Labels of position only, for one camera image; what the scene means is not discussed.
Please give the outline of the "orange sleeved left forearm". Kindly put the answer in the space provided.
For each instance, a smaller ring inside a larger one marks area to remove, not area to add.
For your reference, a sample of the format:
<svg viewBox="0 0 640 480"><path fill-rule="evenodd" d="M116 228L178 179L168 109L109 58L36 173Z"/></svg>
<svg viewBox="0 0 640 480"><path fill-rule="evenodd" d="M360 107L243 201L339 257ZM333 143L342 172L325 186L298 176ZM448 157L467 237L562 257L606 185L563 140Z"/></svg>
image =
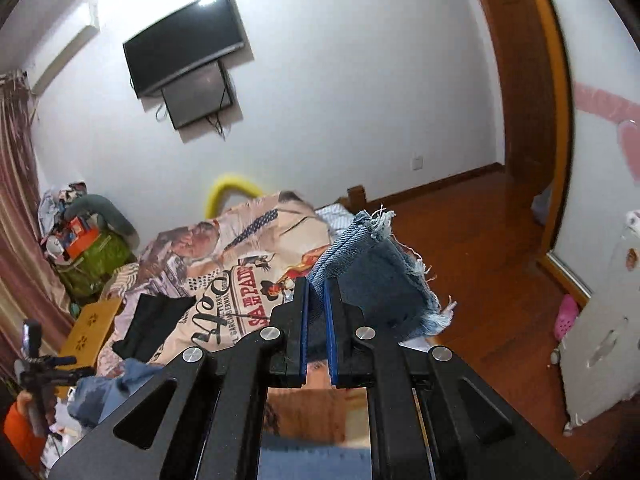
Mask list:
<svg viewBox="0 0 640 480"><path fill-rule="evenodd" d="M28 414L31 405L32 395L26 390L22 390L6 415L3 432L29 470L39 476L42 466L41 455L47 439L37 437L32 432Z"/></svg>

